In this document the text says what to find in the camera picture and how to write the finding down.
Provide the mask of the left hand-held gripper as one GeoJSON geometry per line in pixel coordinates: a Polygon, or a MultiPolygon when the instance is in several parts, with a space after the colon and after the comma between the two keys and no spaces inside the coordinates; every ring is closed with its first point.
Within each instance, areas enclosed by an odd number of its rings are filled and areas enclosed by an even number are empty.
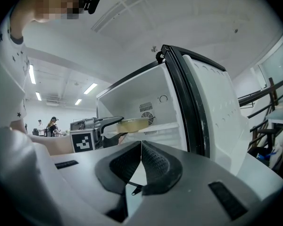
{"type": "Polygon", "coordinates": [[[74,153],[93,151],[120,145],[126,133],[118,133],[111,138],[101,136],[104,128],[122,121],[124,117],[88,118],[70,123],[70,139],[74,153]]]}

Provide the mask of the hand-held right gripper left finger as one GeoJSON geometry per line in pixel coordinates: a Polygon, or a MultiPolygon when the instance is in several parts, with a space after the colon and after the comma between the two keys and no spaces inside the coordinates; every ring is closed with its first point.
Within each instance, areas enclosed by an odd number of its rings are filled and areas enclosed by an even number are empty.
{"type": "Polygon", "coordinates": [[[95,151],[52,156],[66,182],[97,212],[117,221],[128,217],[125,187],[141,162],[140,141],[95,151]]]}

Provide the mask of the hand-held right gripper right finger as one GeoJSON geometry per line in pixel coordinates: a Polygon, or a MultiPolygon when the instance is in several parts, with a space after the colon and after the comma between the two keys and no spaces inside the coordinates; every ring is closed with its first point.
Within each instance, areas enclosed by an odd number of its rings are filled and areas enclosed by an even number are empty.
{"type": "Polygon", "coordinates": [[[143,141],[147,183],[129,226],[248,226],[274,203],[283,187],[263,172],[240,178],[210,159],[143,141]]]}

